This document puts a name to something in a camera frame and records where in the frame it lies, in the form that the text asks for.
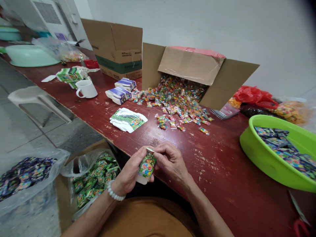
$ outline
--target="scissor handle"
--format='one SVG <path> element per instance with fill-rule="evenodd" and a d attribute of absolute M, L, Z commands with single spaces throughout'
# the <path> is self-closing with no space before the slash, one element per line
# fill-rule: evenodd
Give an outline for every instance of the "scissor handle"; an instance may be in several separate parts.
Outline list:
<path fill-rule="evenodd" d="M 294 231 L 295 231 L 295 235 L 296 237 L 301 237 L 300 235 L 300 229 L 299 228 L 302 228 L 303 232 L 305 233 L 306 237 L 310 237 L 310 232 L 307 228 L 307 225 L 305 222 L 303 222 L 301 219 L 297 219 L 294 224 L 293 224 L 293 228 L 294 228 Z"/>

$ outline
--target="red scissors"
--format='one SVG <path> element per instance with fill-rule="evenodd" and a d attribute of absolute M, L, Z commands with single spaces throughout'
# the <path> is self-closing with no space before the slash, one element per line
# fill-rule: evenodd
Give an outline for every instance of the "red scissors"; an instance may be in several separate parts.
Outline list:
<path fill-rule="evenodd" d="M 303 232 L 305 234 L 304 236 L 311 237 L 310 231 L 309 231 L 311 229 L 311 226 L 310 226 L 308 220 L 306 219 L 306 217 L 302 213 L 300 207 L 298 206 L 298 204 L 297 204 L 295 198 L 293 197 L 293 195 L 291 194 L 290 190 L 289 190 L 289 194 L 290 194 L 290 197 L 292 199 L 292 202 L 293 202 L 298 214 L 300 215 L 300 217 L 293 224 L 293 229 L 295 231 L 296 237 L 301 237 L 300 229 L 303 230 Z"/>

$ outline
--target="small cardboard box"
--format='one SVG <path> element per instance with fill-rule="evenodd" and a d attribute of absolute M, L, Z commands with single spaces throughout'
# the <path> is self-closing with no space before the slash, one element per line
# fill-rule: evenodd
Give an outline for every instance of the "small cardboard box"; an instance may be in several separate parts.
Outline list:
<path fill-rule="evenodd" d="M 208 50 L 143 43 L 142 89 L 157 87 L 161 74 L 168 73 L 209 85 L 200 105 L 220 110 L 259 65 L 211 55 Z"/>
<path fill-rule="evenodd" d="M 76 158 L 77 156 L 82 156 L 92 150 L 96 149 L 110 149 L 109 144 L 106 142 L 105 139 L 102 139 L 91 146 L 87 147 L 83 151 L 75 154 L 66 161 L 67 165 L 71 160 Z M 56 186 L 56 195 L 57 195 L 57 204 L 58 204 L 58 213 L 59 213 L 59 226 L 61 232 L 64 233 L 69 226 L 73 223 L 72 216 L 76 212 L 76 210 L 70 204 L 70 196 L 69 196 L 69 189 L 68 189 L 68 178 L 59 174 L 55 180 Z"/>
<path fill-rule="evenodd" d="M 143 29 L 81 19 L 101 71 L 120 80 L 142 76 Z"/>

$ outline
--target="wrist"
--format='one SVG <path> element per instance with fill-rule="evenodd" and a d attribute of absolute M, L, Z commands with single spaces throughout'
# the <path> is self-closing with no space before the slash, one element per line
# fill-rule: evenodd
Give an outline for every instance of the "wrist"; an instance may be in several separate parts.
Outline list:
<path fill-rule="evenodd" d="M 115 179 L 112 182 L 111 189 L 116 195 L 118 195 L 120 197 L 123 197 L 126 195 L 126 192 L 123 189 L 123 185 L 122 185 L 122 183 L 120 183 L 120 181 L 118 179 Z"/>
<path fill-rule="evenodd" d="M 192 176 L 189 174 L 189 172 L 187 172 L 184 175 L 180 185 L 182 186 L 184 191 L 187 191 L 187 190 L 190 189 L 190 186 L 192 185 L 192 182 L 194 183 L 194 180 L 193 180 Z"/>

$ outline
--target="brown clothing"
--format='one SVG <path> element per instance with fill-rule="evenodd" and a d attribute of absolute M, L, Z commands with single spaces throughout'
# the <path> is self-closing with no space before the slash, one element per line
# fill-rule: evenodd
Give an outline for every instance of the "brown clothing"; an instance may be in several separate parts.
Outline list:
<path fill-rule="evenodd" d="M 99 237 L 201 236 L 189 215 L 177 204 L 156 197 L 122 201 L 109 216 Z"/>

